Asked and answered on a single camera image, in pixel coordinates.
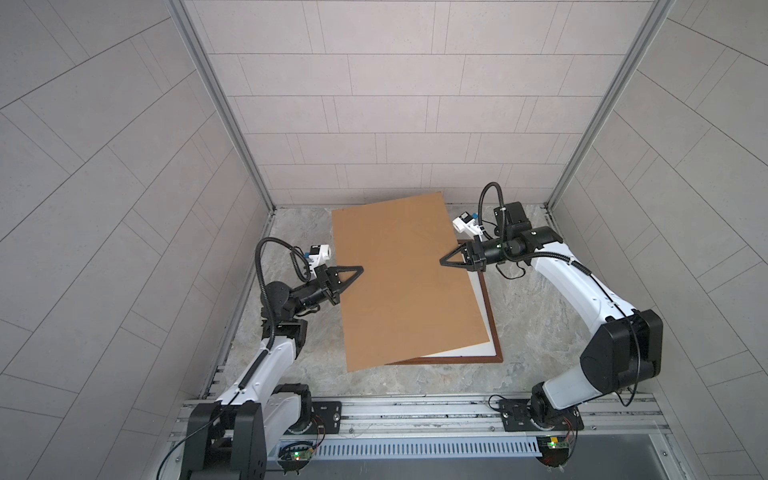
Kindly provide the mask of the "brown cardboard backing board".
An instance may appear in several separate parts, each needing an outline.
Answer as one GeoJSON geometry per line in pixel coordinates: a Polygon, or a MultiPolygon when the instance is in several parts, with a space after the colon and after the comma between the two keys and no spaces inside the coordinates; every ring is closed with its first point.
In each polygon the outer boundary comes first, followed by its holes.
{"type": "Polygon", "coordinates": [[[458,246],[441,193],[336,209],[332,233],[363,269],[341,295],[348,371],[489,342],[469,273],[440,263],[458,246]]]}

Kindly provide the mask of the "brown wooden picture frame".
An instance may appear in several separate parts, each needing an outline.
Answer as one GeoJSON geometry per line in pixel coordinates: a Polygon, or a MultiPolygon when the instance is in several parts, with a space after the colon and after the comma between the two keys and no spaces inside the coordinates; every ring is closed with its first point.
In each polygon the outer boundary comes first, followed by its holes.
{"type": "Polygon", "coordinates": [[[493,364],[503,361],[484,274],[443,268],[423,244],[409,247],[393,266],[400,270],[403,307],[415,315],[416,342],[403,350],[415,358],[401,365],[493,364]]]}

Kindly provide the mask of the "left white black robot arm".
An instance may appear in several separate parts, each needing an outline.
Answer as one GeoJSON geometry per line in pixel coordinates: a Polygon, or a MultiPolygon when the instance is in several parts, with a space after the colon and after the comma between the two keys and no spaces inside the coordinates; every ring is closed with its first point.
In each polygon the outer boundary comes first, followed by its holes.
{"type": "Polygon", "coordinates": [[[324,302],[339,304],[364,269],[315,264],[300,247],[275,237],[257,243],[254,266],[263,320],[259,349],[215,401],[195,407],[185,437],[163,457],[161,462],[167,464],[176,453],[182,455],[182,479],[262,479],[268,455],[286,431],[327,431],[313,416],[308,385],[284,384],[281,379],[306,343],[307,316],[319,312],[324,302]],[[266,282],[262,255],[268,244],[288,251],[300,286],[266,282]]]}

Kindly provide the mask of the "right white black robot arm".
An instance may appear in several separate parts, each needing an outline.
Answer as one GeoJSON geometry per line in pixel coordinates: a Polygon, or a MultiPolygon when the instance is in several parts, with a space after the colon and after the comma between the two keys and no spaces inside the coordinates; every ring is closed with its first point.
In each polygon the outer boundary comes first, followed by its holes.
{"type": "Polygon", "coordinates": [[[482,205],[453,219],[454,229],[469,239],[444,255],[441,265],[484,272],[511,262],[521,271],[534,269],[558,289],[590,333],[575,367],[532,388],[531,423],[552,430],[568,424],[579,405],[610,394],[630,406],[641,382],[661,371],[662,319],[611,291],[552,227],[533,226],[521,203],[497,200],[492,232],[485,229],[482,205]]]}

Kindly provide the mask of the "left controller circuit board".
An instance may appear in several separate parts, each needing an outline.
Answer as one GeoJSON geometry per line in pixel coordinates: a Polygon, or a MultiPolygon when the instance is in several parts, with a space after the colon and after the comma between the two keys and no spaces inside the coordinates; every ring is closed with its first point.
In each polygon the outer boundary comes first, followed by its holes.
{"type": "Polygon", "coordinates": [[[297,441],[284,445],[278,452],[281,462],[308,462],[315,452],[315,444],[310,441],[297,441]]]}

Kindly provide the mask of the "controller circuit board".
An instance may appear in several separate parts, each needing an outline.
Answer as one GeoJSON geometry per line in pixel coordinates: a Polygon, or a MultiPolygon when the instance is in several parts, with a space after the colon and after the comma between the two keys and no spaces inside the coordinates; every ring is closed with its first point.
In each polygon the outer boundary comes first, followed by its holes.
{"type": "Polygon", "coordinates": [[[315,444],[310,441],[297,441],[284,445],[278,452],[281,462],[308,462],[315,452],[315,444]]]}
{"type": "Polygon", "coordinates": [[[537,460],[546,467],[565,465],[571,455],[571,445],[564,437],[545,436],[536,438],[540,456],[537,460]]]}

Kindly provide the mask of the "right controller circuit board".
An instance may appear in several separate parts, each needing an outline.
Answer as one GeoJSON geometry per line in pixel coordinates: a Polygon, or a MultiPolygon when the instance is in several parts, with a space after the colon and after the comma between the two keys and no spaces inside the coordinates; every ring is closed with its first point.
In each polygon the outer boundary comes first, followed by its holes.
{"type": "Polygon", "coordinates": [[[564,437],[545,436],[536,438],[540,456],[537,460],[546,467],[565,465],[571,455],[571,445],[564,437]]]}

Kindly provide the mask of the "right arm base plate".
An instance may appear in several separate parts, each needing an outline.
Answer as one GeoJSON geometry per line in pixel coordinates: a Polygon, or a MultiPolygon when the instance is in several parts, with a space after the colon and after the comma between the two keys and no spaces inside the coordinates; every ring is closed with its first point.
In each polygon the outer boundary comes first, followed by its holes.
{"type": "Polygon", "coordinates": [[[581,431],[584,422],[577,406],[557,410],[544,403],[536,406],[525,399],[502,399],[498,402],[502,424],[506,432],[581,431]]]}

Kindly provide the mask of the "aluminium mounting rail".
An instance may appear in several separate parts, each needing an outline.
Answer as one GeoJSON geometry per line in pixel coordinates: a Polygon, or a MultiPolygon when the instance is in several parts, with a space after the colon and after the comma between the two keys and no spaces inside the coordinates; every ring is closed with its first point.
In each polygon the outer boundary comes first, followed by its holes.
{"type": "Polygon", "coordinates": [[[315,397],[313,402],[342,404],[338,434],[290,435],[280,440],[316,441],[374,438],[459,438],[511,436],[568,436],[583,439],[596,435],[667,435],[671,428],[652,394],[641,394],[623,407],[614,396],[578,406],[584,422],[581,431],[506,432],[498,397],[488,394],[390,395],[315,397]]]}

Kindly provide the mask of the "left corner aluminium post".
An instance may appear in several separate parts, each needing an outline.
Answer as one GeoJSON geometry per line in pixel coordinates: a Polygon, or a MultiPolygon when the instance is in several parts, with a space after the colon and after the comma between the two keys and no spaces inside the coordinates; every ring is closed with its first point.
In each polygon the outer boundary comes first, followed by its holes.
{"type": "Polygon", "coordinates": [[[276,206],[268,192],[265,182],[258,172],[254,157],[245,141],[244,135],[237,123],[234,111],[227,100],[225,92],[215,74],[214,67],[202,44],[201,37],[198,35],[189,11],[183,1],[168,0],[166,2],[169,14],[177,27],[182,42],[187,48],[191,60],[194,63],[201,77],[203,86],[209,94],[211,101],[216,108],[225,131],[234,148],[243,160],[247,171],[253,179],[256,188],[265,202],[268,212],[273,215],[276,206]]]}

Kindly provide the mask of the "corner aluminium post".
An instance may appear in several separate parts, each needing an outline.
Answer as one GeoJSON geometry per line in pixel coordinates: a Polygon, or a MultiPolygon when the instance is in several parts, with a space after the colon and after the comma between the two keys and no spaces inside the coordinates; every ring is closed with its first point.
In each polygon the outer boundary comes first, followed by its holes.
{"type": "Polygon", "coordinates": [[[182,42],[187,48],[191,60],[194,63],[201,77],[203,86],[209,94],[211,101],[216,108],[225,131],[234,148],[243,160],[247,171],[253,179],[256,188],[265,202],[268,212],[273,215],[276,206],[268,192],[265,182],[258,172],[254,157],[245,141],[244,135],[237,123],[234,111],[227,100],[225,92],[215,74],[214,67],[202,44],[201,37],[198,35],[189,11],[183,1],[168,0],[166,2],[169,14],[177,27],[182,42]]]}
{"type": "Polygon", "coordinates": [[[574,179],[589,149],[615,109],[618,100],[623,95],[674,4],[674,0],[656,0],[652,3],[588,127],[566,164],[558,183],[545,202],[545,208],[548,212],[552,212],[563,198],[567,187],[574,179]]]}

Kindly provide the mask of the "right corner aluminium post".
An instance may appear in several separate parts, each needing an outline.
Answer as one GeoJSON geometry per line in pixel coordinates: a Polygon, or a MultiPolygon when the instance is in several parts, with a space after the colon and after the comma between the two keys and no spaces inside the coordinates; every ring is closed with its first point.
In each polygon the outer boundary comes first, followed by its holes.
{"type": "Polygon", "coordinates": [[[589,149],[615,109],[618,100],[623,95],[674,4],[674,0],[656,0],[652,3],[588,127],[566,164],[558,183],[545,202],[545,208],[548,212],[552,212],[563,198],[567,187],[574,179],[589,149]]]}

